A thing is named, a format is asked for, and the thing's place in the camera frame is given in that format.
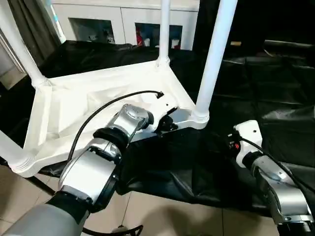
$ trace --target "black cable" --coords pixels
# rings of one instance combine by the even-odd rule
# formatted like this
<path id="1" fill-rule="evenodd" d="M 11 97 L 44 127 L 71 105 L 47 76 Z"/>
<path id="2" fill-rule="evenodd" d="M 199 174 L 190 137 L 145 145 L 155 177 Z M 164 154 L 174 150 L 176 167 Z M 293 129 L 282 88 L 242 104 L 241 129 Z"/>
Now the black cable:
<path id="1" fill-rule="evenodd" d="M 46 185 L 45 183 L 43 183 L 42 181 L 40 181 L 38 178 L 36 178 L 35 176 L 29 177 L 29 178 L 25 178 L 27 181 L 31 182 L 32 184 L 34 184 L 37 188 L 40 188 L 41 190 L 43 190 L 45 193 L 47 193 L 50 196 L 53 196 L 55 194 L 55 190 L 53 190 L 52 188 L 50 188 L 48 185 Z"/>
<path id="2" fill-rule="evenodd" d="M 288 168 L 285 165 L 283 165 L 280 161 L 276 160 L 271 154 L 269 154 L 266 150 L 261 148 L 259 145 L 253 143 L 252 141 L 244 139 L 241 136 L 240 136 L 240 141 L 244 141 L 254 146 L 258 150 L 260 150 L 264 155 L 268 156 L 271 160 L 273 160 L 281 169 L 284 170 L 284 172 L 293 180 L 293 182 L 296 184 L 296 186 L 298 186 L 301 189 L 302 192 L 303 192 L 303 188 L 302 188 L 302 185 L 303 185 L 304 187 L 306 187 L 307 189 L 309 189 L 311 192 L 315 194 L 315 189 L 313 189 L 309 184 L 302 181 L 299 177 L 295 176 L 291 171 L 288 170 Z"/>
<path id="3" fill-rule="evenodd" d="M 102 110 L 104 110 L 106 107 L 108 107 L 109 105 L 119 101 L 119 100 L 122 100 L 124 98 L 127 98 L 127 97 L 131 97 L 131 96 L 134 96 L 134 95 L 138 95 L 138 94 L 141 94 L 141 93 L 156 93 L 158 95 L 158 97 L 161 97 L 163 96 L 163 93 L 162 92 L 158 92 L 158 91 L 154 91 L 154 90 L 145 90 L 145 91 L 139 91 L 139 92 L 133 92 L 133 93 L 130 93 L 130 94 L 127 94 L 127 95 L 124 95 L 124 96 L 121 96 L 121 97 L 118 97 L 118 98 L 115 98 L 114 100 L 111 100 L 110 102 L 104 104 L 103 106 L 101 106 L 100 108 L 98 108 L 95 112 L 93 112 L 87 119 L 86 121 L 81 125 L 78 133 L 76 134 L 74 140 L 73 140 L 73 143 L 72 143 L 72 146 L 71 146 L 71 149 L 70 149 L 70 152 L 69 152 L 69 156 L 68 156 L 68 159 L 67 159 L 67 163 L 72 159 L 72 156 L 73 156 L 73 153 L 74 153 L 74 150 L 75 150 L 75 146 L 77 145 L 77 142 L 79 140 L 79 137 L 80 135 L 82 134 L 83 132 L 83 129 L 85 128 L 85 126 L 87 126 L 87 124 L 93 119 L 93 117 L 95 117 L 98 113 L 100 113 Z"/>
<path id="4" fill-rule="evenodd" d="M 126 231 L 122 231 L 122 232 L 114 232 L 114 233 L 98 233 L 98 232 L 94 232 L 92 230 L 83 228 L 84 233 L 89 234 L 89 235 L 94 235 L 94 236 L 124 236 L 127 234 L 131 234 L 134 233 L 136 231 L 138 231 L 138 233 L 135 236 L 139 236 L 141 234 L 143 230 L 143 225 L 139 225 L 131 230 L 126 230 Z"/>

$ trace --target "black cloth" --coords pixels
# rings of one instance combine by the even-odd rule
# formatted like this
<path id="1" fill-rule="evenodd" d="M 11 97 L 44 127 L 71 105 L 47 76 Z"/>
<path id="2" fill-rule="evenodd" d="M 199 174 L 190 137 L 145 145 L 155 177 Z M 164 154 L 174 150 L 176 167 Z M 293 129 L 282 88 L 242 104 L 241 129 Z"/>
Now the black cloth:
<path id="1" fill-rule="evenodd" d="M 259 122 L 263 147 L 315 187 L 315 70 L 303 59 L 225 53 L 210 121 L 132 143 L 124 153 L 118 193 L 134 190 L 189 203 L 268 215 L 254 179 L 225 153 L 221 138 L 236 124 Z M 40 67 L 48 77 L 155 60 L 158 49 L 67 41 Z M 171 68 L 196 101 L 206 54 L 170 50 Z M 0 98 L 0 129 L 23 145 L 34 89 L 29 77 Z M 58 177 L 64 163 L 41 173 Z"/>
<path id="2" fill-rule="evenodd" d="M 43 2 L 8 0 L 21 37 L 37 65 L 41 65 L 61 44 Z"/>
<path id="3" fill-rule="evenodd" d="M 200 0 L 193 50 L 209 49 L 219 0 Z M 227 46 L 241 42 L 242 55 L 255 55 L 265 40 L 312 44 L 314 0 L 238 0 Z"/>

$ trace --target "white pole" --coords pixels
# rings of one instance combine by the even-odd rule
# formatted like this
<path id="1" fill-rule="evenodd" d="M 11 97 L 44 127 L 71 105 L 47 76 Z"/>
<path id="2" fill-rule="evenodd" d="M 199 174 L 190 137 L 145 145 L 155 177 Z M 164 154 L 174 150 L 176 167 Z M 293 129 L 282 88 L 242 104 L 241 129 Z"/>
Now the white pole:
<path id="1" fill-rule="evenodd" d="M 5 38 L 8 40 L 10 46 L 14 50 L 15 54 L 21 61 L 23 67 L 31 78 L 31 84 L 33 87 L 37 87 L 47 81 L 47 78 L 44 77 L 39 71 L 36 63 L 31 57 L 28 49 L 25 44 L 19 37 L 18 32 L 12 26 L 6 17 L 5 10 L 3 6 L 0 4 L 0 28 L 4 33 Z"/>
<path id="2" fill-rule="evenodd" d="M 159 29 L 159 56 L 158 63 L 169 64 L 168 40 L 169 40 L 169 18 L 171 0 L 162 0 L 161 3 L 161 24 Z"/>
<path id="3" fill-rule="evenodd" d="M 23 150 L 2 131 L 0 131 L 0 156 L 8 162 L 9 167 L 17 174 L 23 174 L 35 160 L 34 155 Z"/>
<path id="4" fill-rule="evenodd" d="M 197 103 L 191 114 L 193 119 L 199 123 L 209 120 L 209 106 L 230 33 L 236 5 L 237 0 L 221 0 L 219 4 Z"/>

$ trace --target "curtain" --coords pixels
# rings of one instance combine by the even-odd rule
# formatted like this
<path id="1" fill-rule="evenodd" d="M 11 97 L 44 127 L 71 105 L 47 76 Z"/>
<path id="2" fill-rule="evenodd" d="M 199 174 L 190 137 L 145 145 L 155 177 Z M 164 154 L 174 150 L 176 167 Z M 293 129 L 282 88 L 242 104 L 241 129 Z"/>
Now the curtain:
<path id="1" fill-rule="evenodd" d="M 22 39 L 37 65 L 61 44 L 40 0 L 8 0 Z"/>

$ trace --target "tiled floor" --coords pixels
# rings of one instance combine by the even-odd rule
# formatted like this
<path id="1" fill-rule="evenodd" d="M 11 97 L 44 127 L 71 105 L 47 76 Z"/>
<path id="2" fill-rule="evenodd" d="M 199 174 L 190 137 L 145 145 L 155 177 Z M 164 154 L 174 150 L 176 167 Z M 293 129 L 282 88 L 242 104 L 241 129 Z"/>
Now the tiled floor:
<path id="1" fill-rule="evenodd" d="M 37 177 L 57 188 L 57 178 Z M 48 199 L 46 193 L 0 166 L 0 235 L 31 207 Z M 89 217 L 85 227 L 108 233 L 122 223 L 128 228 L 143 224 L 142 236 L 278 235 L 270 218 L 137 192 L 115 194 L 105 210 Z"/>

